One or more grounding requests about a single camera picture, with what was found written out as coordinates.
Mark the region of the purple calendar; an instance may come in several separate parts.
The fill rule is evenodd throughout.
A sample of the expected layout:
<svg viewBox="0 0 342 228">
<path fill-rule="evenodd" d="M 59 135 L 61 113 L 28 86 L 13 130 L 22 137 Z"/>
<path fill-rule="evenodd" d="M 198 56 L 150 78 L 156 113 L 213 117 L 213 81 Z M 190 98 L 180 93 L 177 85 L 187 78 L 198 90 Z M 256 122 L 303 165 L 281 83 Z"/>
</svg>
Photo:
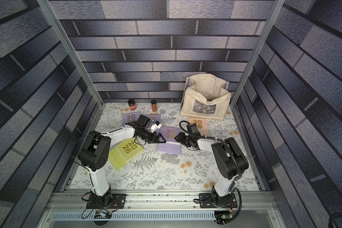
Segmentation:
<svg viewBox="0 0 342 228">
<path fill-rule="evenodd" d="M 181 129 L 175 127 L 163 126 L 161 134 L 166 140 L 166 143 L 160 143 L 158 151 L 161 153 L 181 154 L 181 144 L 175 140 L 175 137 L 181 133 Z"/>
<path fill-rule="evenodd" d="M 151 127 L 154 124 L 154 122 L 158 121 L 159 123 L 161 123 L 161 121 L 162 121 L 162 117 L 160 114 L 151 114 L 151 115 L 146 115 L 146 116 L 151 121 L 151 123 L 149 124 L 149 127 Z"/>
<path fill-rule="evenodd" d="M 131 123 L 134 121 L 137 121 L 140 117 L 141 113 L 128 113 L 128 114 L 122 114 L 122 125 L 125 125 L 126 123 Z"/>
</svg>

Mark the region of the peach 2026 desk calendar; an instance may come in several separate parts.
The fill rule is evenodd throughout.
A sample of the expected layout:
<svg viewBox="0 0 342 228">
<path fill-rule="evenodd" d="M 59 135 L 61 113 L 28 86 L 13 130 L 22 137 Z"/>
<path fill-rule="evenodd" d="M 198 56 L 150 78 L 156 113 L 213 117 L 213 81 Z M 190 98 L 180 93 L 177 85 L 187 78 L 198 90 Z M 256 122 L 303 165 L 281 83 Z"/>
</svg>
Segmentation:
<svg viewBox="0 0 342 228">
<path fill-rule="evenodd" d="M 188 122 L 191 124 L 196 124 L 201 135 L 208 135 L 208 120 L 206 118 L 188 117 Z"/>
</svg>

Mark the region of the green 2026 desk calendar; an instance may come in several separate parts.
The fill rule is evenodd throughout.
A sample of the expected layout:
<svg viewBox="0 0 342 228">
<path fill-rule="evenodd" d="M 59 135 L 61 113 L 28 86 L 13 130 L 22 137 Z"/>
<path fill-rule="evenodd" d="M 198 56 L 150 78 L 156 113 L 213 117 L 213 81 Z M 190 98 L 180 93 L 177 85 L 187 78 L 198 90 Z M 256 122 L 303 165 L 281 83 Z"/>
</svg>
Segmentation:
<svg viewBox="0 0 342 228">
<path fill-rule="evenodd" d="M 116 171 L 119 171 L 133 158 L 144 151 L 142 145 L 135 138 L 126 139 L 117 144 L 114 149 L 109 152 L 108 160 Z"/>
</svg>

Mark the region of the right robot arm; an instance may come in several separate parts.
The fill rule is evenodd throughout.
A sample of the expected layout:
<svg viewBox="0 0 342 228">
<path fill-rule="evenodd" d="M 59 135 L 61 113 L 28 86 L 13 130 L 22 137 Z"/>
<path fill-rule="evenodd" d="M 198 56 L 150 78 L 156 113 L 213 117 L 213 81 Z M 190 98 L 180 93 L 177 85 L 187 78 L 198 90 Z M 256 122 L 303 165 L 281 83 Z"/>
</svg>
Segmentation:
<svg viewBox="0 0 342 228">
<path fill-rule="evenodd" d="M 221 201 L 235 190 L 235 183 L 249 168 L 246 156 L 232 137 L 220 139 L 211 136 L 202 136 L 195 123 L 180 121 L 182 130 L 175 140 L 187 148 L 212 153 L 220 172 L 217 183 L 212 188 L 214 201 Z"/>
</svg>

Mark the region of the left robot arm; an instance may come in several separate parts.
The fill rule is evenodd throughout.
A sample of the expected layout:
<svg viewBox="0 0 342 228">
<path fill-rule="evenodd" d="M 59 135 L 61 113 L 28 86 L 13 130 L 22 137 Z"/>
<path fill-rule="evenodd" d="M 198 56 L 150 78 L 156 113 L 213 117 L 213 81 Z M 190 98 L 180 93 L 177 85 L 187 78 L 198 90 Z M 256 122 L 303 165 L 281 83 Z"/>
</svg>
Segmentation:
<svg viewBox="0 0 342 228">
<path fill-rule="evenodd" d="M 140 138 L 146 143 L 165 143 L 162 134 L 156 132 L 160 128 L 159 121 L 151 121 L 150 118 L 140 115 L 138 120 L 126 123 L 119 129 L 106 133 L 91 131 L 85 136 L 78 159 L 89 171 L 93 195 L 103 198 L 110 193 L 104 170 L 110 147 L 133 137 Z"/>
</svg>

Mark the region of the amber spice jar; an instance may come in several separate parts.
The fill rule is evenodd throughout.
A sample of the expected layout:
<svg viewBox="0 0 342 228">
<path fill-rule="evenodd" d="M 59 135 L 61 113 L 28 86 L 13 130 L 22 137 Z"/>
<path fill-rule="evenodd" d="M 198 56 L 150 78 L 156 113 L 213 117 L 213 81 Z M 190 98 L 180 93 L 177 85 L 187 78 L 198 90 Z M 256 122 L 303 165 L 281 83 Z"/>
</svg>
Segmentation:
<svg viewBox="0 0 342 228">
<path fill-rule="evenodd" d="M 158 108 L 157 108 L 157 101 L 156 100 L 151 100 L 151 106 L 152 106 L 152 111 L 153 112 L 157 112 Z"/>
</svg>

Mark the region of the red-labelled dark jar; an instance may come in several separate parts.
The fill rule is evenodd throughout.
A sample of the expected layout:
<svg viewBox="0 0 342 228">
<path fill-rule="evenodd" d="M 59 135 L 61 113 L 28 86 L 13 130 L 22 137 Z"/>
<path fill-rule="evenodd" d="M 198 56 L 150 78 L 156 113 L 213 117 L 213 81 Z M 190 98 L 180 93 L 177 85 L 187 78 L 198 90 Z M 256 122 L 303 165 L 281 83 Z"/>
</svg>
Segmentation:
<svg viewBox="0 0 342 228">
<path fill-rule="evenodd" d="M 129 99 L 127 102 L 130 110 L 135 110 L 137 108 L 137 104 L 134 99 Z"/>
</svg>

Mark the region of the right circuit board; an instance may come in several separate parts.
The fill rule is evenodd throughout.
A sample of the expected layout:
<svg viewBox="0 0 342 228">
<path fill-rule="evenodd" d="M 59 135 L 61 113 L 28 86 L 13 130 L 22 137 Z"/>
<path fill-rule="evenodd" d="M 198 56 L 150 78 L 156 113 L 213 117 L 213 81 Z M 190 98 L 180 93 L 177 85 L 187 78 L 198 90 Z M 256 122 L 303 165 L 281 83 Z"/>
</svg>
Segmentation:
<svg viewBox="0 0 342 228">
<path fill-rule="evenodd" d="M 225 225 L 233 219 L 233 211 L 214 211 L 214 218 L 215 223 Z"/>
</svg>

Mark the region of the circuit board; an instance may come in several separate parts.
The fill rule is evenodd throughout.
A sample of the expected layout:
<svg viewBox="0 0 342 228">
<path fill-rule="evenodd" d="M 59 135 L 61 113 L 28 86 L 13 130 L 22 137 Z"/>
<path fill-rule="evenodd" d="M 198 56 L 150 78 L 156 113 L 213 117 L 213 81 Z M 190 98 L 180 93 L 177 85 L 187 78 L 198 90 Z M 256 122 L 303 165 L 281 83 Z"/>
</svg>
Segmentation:
<svg viewBox="0 0 342 228">
<path fill-rule="evenodd" d="M 214 211 L 214 218 L 215 223 L 225 225 L 233 219 L 233 211 Z"/>
<path fill-rule="evenodd" d="M 99 211 L 97 210 L 94 215 L 94 219 L 111 219 L 112 213 L 108 211 Z"/>
</svg>

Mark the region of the perforated metal grille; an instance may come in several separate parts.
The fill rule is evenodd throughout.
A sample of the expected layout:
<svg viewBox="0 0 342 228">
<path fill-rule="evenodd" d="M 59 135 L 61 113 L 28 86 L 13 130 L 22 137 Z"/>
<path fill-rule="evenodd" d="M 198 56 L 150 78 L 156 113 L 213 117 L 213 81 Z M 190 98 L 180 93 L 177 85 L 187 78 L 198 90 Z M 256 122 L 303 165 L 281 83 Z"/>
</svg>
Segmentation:
<svg viewBox="0 0 342 228">
<path fill-rule="evenodd" d="M 95 213 L 56 212 L 53 221 L 182 221 L 214 220 L 213 211 L 118 211 L 111 219 L 94 219 Z"/>
</svg>

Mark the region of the left circuit board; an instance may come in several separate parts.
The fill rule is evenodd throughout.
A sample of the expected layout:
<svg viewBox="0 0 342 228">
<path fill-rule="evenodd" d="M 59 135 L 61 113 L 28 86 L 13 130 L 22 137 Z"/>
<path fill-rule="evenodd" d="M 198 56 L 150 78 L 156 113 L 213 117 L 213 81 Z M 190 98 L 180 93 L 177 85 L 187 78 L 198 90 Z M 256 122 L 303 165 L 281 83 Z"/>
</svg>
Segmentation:
<svg viewBox="0 0 342 228">
<path fill-rule="evenodd" d="M 94 219 L 111 219 L 112 213 L 108 211 L 99 211 L 97 210 L 94 215 Z"/>
</svg>

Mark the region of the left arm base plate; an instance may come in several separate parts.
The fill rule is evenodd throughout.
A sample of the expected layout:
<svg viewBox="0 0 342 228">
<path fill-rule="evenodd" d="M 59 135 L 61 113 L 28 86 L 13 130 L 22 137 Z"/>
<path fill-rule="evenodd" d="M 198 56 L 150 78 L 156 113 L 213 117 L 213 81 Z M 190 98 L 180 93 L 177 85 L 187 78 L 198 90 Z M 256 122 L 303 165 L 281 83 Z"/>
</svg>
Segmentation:
<svg viewBox="0 0 342 228">
<path fill-rule="evenodd" d="M 100 197 L 90 193 L 87 200 L 87 209 L 123 209 L 126 199 L 126 194 L 105 194 Z"/>
</svg>

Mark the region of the aluminium mounting rail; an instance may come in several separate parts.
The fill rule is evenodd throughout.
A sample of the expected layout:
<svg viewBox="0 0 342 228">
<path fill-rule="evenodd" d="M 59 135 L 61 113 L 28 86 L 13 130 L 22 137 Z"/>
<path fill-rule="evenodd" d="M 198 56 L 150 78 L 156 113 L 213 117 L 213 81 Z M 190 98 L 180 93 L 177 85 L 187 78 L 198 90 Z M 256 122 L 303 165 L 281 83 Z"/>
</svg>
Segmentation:
<svg viewBox="0 0 342 228">
<path fill-rule="evenodd" d="M 70 189 L 53 193 L 44 211 L 80 211 L 86 207 L 81 199 L 87 191 Z M 112 194 L 125 194 L 124 208 L 120 211 L 193 211 L 200 206 L 193 202 L 200 191 L 145 191 L 112 190 Z M 277 203 L 271 192 L 241 191 L 243 210 L 277 210 Z"/>
</svg>

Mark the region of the aluminium frame post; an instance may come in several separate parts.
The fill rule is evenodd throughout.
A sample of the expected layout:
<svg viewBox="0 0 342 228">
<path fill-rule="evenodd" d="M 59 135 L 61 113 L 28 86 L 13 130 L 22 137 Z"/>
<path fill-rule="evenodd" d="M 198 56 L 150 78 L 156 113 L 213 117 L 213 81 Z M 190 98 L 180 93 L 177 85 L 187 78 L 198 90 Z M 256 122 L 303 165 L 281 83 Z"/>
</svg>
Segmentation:
<svg viewBox="0 0 342 228">
<path fill-rule="evenodd" d="M 272 10 L 271 10 L 271 12 L 270 12 L 270 14 L 266 20 L 266 23 L 263 27 L 263 30 L 259 36 L 256 47 L 254 48 L 254 50 L 252 52 L 251 58 L 248 61 L 247 66 L 246 66 L 246 68 L 242 74 L 241 80 L 238 83 L 237 89 L 234 92 L 234 95 L 233 95 L 232 101 L 231 101 L 231 109 L 235 108 L 237 101 L 241 95 L 242 89 L 244 88 L 247 79 L 250 77 L 250 75 L 253 71 L 253 66 L 257 60 L 257 57 L 259 56 L 259 54 L 260 54 L 269 34 L 271 32 L 271 29 L 272 29 L 278 15 L 279 15 L 280 11 L 281 11 L 284 3 L 285 3 L 285 0 L 278 0 L 278 1 L 274 2 Z"/>
<path fill-rule="evenodd" d="M 78 70 L 80 76 L 84 80 L 85 84 L 87 85 L 90 94 L 94 97 L 95 101 L 99 105 L 99 107 L 102 107 L 104 102 L 101 99 L 100 94 L 96 90 L 94 83 L 92 82 L 88 72 L 86 71 L 83 63 L 81 62 L 78 54 L 75 51 L 74 46 L 72 45 L 68 35 L 66 34 L 65 30 L 63 29 L 63 26 L 61 25 L 58 17 L 56 16 L 53 8 L 51 7 L 49 1 L 45 0 L 36 0 L 39 7 L 43 11 L 44 16 L 49 21 L 51 27 L 55 31 L 57 37 L 59 38 L 60 42 L 62 43 L 65 51 L 68 53 L 69 57 L 71 58 L 72 62 L 74 63 L 76 69 Z"/>
</svg>

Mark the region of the right aluminium frame post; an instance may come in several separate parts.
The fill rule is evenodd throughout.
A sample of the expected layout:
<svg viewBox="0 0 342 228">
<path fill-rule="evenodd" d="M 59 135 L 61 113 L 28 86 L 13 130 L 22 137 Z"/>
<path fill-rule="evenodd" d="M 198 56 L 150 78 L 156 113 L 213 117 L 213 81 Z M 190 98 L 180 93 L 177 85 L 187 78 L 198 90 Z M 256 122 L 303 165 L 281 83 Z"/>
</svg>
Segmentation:
<svg viewBox="0 0 342 228">
<path fill-rule="evenodd" d="M 279 15 L 280 11 L 281 11 L 284 3 L 285 3 L 285 0 L 278 0 L 278 1 L 274 2 L 272 10 L 271 10 L 271 12 L 270 12 L 270 14 L 266 20 L 266 23 L 263 27 L 263 30 L 259 36 L 256 47 L 254 48 L 254 50 L 252 52 L 251 58 L 248 61 L 247 66 L 246 66 L 246 68 L 242 74 L 241 80 L 238 83 L 237 89 L 234 92 L 234 95 L 233 95 L 232 101 L 231 101 L 231 109 L 235 108 L 237 101 L 241 95 L 242 89 L 244 88 L 247 79 L 250 77 L 250 75 L 253 71 L 253 66 L 257 60 L 257 57 L 259 56 L 259 54 L 260 54 L 269 34 L 271 32 L 271 29 L 272 29 L 278 15 Z"/>
</svg>

